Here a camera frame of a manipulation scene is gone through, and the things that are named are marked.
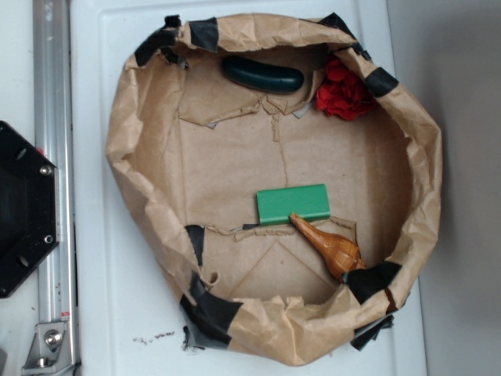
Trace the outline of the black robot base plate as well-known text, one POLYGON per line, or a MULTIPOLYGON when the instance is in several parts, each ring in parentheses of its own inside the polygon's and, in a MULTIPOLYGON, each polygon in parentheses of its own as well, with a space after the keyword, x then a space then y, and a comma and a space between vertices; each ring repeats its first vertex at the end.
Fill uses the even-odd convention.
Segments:
POLYGON ((1 122, 1 297, 10 297, 59 243, 57 167, 1 122))

